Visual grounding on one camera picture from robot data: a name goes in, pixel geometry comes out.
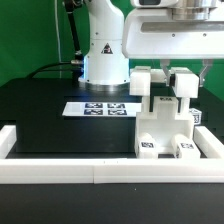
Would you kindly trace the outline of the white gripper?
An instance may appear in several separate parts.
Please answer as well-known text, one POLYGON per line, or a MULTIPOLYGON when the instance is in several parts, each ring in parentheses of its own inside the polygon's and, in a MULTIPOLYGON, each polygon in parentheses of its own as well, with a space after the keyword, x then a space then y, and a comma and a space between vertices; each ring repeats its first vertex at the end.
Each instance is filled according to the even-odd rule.
POLYGON ((199 86, 224 58, 224 0, 130 0, 122 51, 130 59, 162 59, 166 85, 175 85, 169 59, 203 59, 199 86))

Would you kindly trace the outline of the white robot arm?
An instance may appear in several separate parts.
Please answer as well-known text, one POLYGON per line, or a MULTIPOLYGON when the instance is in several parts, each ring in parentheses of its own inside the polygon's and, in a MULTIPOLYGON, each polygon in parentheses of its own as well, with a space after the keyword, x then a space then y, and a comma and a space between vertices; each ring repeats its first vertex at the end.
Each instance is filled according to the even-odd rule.
POLYGON ((116 86, 129 81, 130 59, 158 59, 169 74, 172 60, 203 62, 203 80, 215 59, 224 59, 224 0, 129 0, 125 15, 111 0, 63 0, 75 48, 83 66, 81 82, 116 86), (90 50, 81 51, 73 12, 85 6, 90 50))

